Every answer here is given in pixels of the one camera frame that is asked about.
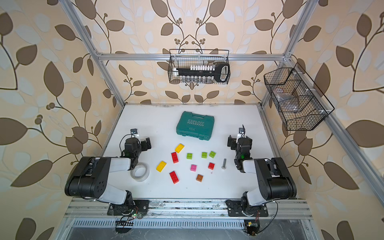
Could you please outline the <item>small red lego brick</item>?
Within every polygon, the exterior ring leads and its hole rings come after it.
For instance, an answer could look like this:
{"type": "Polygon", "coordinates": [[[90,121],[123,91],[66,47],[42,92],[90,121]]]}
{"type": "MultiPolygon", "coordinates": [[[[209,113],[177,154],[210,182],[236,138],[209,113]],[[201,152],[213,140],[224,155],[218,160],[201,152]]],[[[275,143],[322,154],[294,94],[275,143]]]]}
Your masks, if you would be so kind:
{"type": "Polygon", "coordinates": [[[215,168],[215,164],[209,163],[208,169],[209,170],[214,170],[214,168],[215,168]]]}

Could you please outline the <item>pink lego brick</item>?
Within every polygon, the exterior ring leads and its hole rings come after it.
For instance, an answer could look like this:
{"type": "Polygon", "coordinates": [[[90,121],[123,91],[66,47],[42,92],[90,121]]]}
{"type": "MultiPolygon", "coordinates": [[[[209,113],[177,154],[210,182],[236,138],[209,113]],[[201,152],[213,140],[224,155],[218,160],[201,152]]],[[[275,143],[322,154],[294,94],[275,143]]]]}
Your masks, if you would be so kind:
{"type": "Polygon", "coordinates": [[[191,165],[190,170],[191,170],[192,172],[195,172],[195,171],[197,170],[197,165],[191,165]]]}

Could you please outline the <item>orange lego brick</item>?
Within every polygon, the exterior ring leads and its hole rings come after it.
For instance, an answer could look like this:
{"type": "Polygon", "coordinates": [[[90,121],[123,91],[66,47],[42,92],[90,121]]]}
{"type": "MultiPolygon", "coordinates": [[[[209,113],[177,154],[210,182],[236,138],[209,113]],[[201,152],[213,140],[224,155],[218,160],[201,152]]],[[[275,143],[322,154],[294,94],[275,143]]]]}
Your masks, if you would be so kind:
{"type": "Polygon", "coordinates": [[[196,180],[201,183],[203,181],[203,177],[203,175],[198,174],[196,180]]]}

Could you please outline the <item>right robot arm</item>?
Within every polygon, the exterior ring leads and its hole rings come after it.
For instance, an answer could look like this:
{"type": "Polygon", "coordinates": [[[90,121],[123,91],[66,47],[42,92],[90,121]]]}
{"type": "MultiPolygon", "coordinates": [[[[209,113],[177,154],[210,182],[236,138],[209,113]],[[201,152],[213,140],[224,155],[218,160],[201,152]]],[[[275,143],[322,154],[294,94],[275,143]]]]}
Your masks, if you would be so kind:
{"type": "Polygon", "coordinates": [[[269,201],[285,200],[297,195],[297,187],[286,166],[280,157],[271,159],[254,159],[251,157],[253,140],[249,137],[228,137],[228,147],[234,150],[234,159],[238,171],[243,174],[255,174],[257,187],[244,192],[241,198],[241,207],[246,210],[258,207],[269,201]]]}

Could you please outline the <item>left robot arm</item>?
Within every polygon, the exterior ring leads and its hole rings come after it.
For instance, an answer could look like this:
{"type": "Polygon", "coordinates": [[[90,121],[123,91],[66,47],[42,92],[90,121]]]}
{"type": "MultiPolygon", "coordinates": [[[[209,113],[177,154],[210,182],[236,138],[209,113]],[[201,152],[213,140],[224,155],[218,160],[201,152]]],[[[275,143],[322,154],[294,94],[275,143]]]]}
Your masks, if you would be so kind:
{"type": "Polygon", "coordinates": [[[131,134],[125,141],[120,157],[82,157],[67,179],[65,194],[73,198],[92,199],[133,209],[136,204],[132,193],[109,184],[109,174],[130,172],[136,181],[145,180],[149,169],[139,163],[139,156],[151,148],[150,138],[140,141],[137,134],[131,134]]]}

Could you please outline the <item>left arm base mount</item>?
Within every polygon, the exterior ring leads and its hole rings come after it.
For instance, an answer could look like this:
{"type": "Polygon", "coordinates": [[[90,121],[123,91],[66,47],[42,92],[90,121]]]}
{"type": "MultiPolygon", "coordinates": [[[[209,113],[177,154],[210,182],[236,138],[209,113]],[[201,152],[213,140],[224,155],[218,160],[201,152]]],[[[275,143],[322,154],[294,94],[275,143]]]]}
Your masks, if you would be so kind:
{"type": "Polygon", "coordinates": [[[145,216],[149,210],[149,200],[132,200],[124,203],[123,205],[110,204],[107,215],[108,216],[133,216],[136,214],[137,218],[145,216]]]}

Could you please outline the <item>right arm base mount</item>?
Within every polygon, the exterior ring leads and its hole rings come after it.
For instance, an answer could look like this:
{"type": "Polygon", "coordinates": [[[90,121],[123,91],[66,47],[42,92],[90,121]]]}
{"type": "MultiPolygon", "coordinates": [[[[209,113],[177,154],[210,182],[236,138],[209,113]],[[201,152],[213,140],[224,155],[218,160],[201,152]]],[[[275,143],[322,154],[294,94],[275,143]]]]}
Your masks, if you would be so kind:
{"type": "Polygon", "coordinates": [[[250,206],[243,201],[226,200],[229,217],[268,217],[268,209],[266,206],[250,206]]]}

